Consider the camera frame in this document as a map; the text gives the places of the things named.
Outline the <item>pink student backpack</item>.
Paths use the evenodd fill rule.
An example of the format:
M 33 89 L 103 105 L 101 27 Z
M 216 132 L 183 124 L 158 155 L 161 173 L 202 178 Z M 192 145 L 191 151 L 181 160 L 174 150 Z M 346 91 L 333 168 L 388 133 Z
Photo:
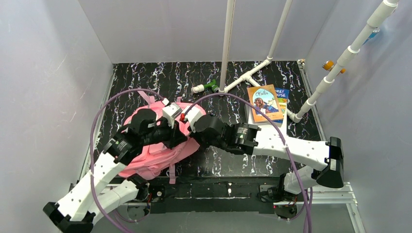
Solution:
M 155 101 L 153 96 L 148 96 L 145 92 L 138 92 L 144 100 L 148 103 L 146 106 L 137 108 L 131 116 L 129 116 L 124 125 L 131 123 L 132 117 L 141 109 L 151 109 L 156 113 L 156 118 L 159 119 L 162 117 L 162 108 L 164 104 L 161 101 Z M 186 110 L 191 106 L 191 103 L 181 102 L 178 98 L 177 105 L 182 109 Z M 179 122 L 179 127 L 182 133 L 186 136 L 189 135 L 189 123 Z M 120 177 L 128 178 L 134 174 L 138 174 L 146 180 L 152 180 L 159 176 L 162 170 L 169 168 L 171 175 L 170 184 L 175 184 L 175 164 L 181 160 L 189 157 L 194 154 L 200 145 L 196 142 L 195 139 L 190 138 L 176 146 L 173 149 L 168 149 L 163 143 L 158 143 L 154 145 L 144 146 L 142 153 L 134 158 L 132 162 L 119 173 Z

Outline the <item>orange Othello book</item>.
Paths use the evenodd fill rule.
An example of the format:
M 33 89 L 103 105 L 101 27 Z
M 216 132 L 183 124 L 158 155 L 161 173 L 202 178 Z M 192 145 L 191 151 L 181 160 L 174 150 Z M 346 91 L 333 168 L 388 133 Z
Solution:
M 257 109 L 272 121 L 283 119 L 283 113 L 273 84 L 249 87 L 247 93 L 249 102 L 254 106 L 251 113 L 255 123 L 267 121 Z

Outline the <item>large grey white book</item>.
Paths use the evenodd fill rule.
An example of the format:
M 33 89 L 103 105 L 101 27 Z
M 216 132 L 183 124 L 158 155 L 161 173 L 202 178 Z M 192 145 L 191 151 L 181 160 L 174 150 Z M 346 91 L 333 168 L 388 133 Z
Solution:
M 253 112 L 251 110 L 251 107 L 246 105 L 245 106 L 245 115 L 246 115 L 246 120 L 248 124 L 254 124 L 259 126 L 261 129 L 272 129 L 274 130 L 275 128 L 273 127 L 273 125 L 271 123 L 269 123 L 268 121 L 265 122 L 255 122 L 254 118 L 253 118 Z M 280 129 L 280 131 L 287 135 L 287 115 L 285 113 L 282 114 L 283 115 L 283 119 L 282 120 L 274 120 L 273 123 Z

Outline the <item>blue storey house book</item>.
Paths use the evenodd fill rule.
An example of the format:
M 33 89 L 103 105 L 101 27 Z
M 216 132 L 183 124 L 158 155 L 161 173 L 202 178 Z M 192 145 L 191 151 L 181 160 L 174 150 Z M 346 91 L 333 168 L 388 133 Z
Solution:
M 288 89 L 281 89 L 275 88 L 277 99 L 279 102 L 279 106 L 283 115 L 282 119 L 275 120 L 274 123 L 281 127 L 283 123 L 287 122 L 287 104 L 289 100 L 289 90 Z

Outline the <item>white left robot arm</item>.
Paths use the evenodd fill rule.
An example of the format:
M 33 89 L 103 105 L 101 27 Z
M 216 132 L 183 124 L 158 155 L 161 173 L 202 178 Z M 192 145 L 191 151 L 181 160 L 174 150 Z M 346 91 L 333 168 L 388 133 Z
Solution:
M 149 180 L 186 155 L 188 130 L 176 104 L 141 108 L 105 145 L 86 175 L 44 214 L 64 233 L 89 233 L 95 223 L 135 199 Z

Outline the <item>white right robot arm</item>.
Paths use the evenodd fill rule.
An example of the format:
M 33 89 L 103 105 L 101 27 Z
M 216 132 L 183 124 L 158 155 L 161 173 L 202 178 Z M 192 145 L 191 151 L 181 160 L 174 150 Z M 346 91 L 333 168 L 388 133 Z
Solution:
M 190 137 L 204 148 L 220 148 L 231 154 L 261 155 L 288 159 L 304 167 L 283 175 L 280 191 L 299 194 L 303 189 L 321 185 L 327 188 L 344 186 L 343 145 L 340 138 L 308 141 L 281 136 L 274 126 L 254 124 L 229 125 L 216 116 L 186 117 Z

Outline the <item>green white pipe fitting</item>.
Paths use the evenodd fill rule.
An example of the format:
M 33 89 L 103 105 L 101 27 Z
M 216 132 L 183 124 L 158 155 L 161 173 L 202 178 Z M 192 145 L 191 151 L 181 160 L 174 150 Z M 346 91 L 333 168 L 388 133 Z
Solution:
M 212 81 L 206 84 L 200 84 L 191 88 L 191 93 L 196 94 L 205 91 L 206 89 L 210 88 L 214 93 L 219 91 L 219 87 L 216 85 L 216 80 L 213 79 Z

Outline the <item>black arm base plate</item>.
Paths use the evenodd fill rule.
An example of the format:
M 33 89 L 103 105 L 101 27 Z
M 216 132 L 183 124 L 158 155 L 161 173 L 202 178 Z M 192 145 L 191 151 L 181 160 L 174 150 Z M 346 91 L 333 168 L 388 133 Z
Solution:
M 303 201 L 302 194 L 281 191 L 276 177 L 167 177 L 150 181 L 152 214 L 179 212 L 258 212 L 271 214 L 274 205 Z

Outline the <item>orange yellow wall knob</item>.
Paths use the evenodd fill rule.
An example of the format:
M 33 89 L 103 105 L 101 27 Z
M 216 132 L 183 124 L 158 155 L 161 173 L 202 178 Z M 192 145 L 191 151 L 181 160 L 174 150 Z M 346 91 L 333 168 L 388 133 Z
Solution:
M 323 63 L 322 68 L 323 68 L 324 70 L 331 71 L 331 70 L 334 68 L 334 66 L 335 66 L 334 62 L 333 62 L 332 60 L 328 60 L 328 61 L 325 61 L 325 62 Z M 343 73 L 345 73 L 345 72 L 346 72 L 346 69 L 343 68 L 343 69 L 341 69 L 341 71 L 338 73 L 338 75 L 339 75 L 339 74 L 343 74 Z

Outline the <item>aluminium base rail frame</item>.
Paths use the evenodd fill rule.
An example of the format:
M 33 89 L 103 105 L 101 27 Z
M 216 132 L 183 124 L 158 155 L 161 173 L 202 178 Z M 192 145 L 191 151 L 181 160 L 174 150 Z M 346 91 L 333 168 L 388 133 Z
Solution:
M 234 81 L 241 74 L 257 67 L 260 62 L 229 62 L 228 81 Z M 121 63 L 114 64 L 113 77 L 108 90 L 109 97 L 120 91 L 132 88 L 151 89 L 164 97 L 182 97 L 183 102 L 192 102 L 201 96 L 210 94 L 208 90 L 203 94 L 190 94 L 193 84 L 207 83 L 220 76 L 221 62 L 168 62 L 168 63 Z M 252 77 L 259 84 L 274 84 L 289 90 L 287 107 L 291 111 L 297 111 L 298 107 L 308 97 L 306 78 L 302 73 L 303 62 L 300 61 L 274 61 Z M 95 131 L 95 161 L 103 149 L 103 145 L 109 140 L 109 136 L 123 124 L 132 112 L 145 105 L 145 100 L 135 93 L 128 93 L 116 98 L 105 109 L 99 118 L 98 128 Z M 201 102 L 201 106 L 208 112 L 218 115 L 227 123 L 239 123 L 246 121 L 245 107 L 230 97 L 213 97 Z M 287 117 L 287 135 L 306 140 L 327 139 L 323 133 L 322 125 L 315 110 L 306 113 L 300 123 L 294 123 Z M 178 177 L 276 177 L 288 171 L 292 171 L 291 164 L 286 159 L 267 157 L 261 155 L 231 155 L 221 149 L 211 147 L 196 152 L 176 165 Z M 169 169 L 164 169 L 160 177 L 167 177 Z M 343 208 L 343 217 L 337 217 L 337 213 L 328 213 L 322 216 L 337 217 L 333 223 L 340 232 L 355 232 L 351 225 L 354 215 L 347 205 L 355 205 L 356 198 L 349 183 L 345 183 L 343 189 L 330 189 L 321 186 L 313 187 L 313 206 L 326 205 L 327 209 Z

